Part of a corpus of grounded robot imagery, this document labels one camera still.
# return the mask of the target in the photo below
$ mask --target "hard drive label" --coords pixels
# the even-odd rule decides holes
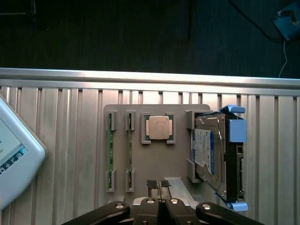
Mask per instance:
[[[214,133],[211,130],[195,129],[192,135],[193,160],[201,167],[215,173]]]

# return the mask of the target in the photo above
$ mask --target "screw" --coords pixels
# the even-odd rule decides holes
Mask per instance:
[[[172,202],[173,204],[177,204],[178,200],[177,199],[171,199],[170,202]]]
[[[155,201],[153,200],[153,199],[148,199],[147,200],[147,203],[149,203],[149,204],[152,204],[152,203],[154,203]]]
[[[202,205],[202,207],[203,207],[205,210],[210,210],[210,205],[204,204],[204,205]]]
[[[116,208],[117,209],[123,209],[124,205],[122,203],[119,203],[119,204],[116,205]]]

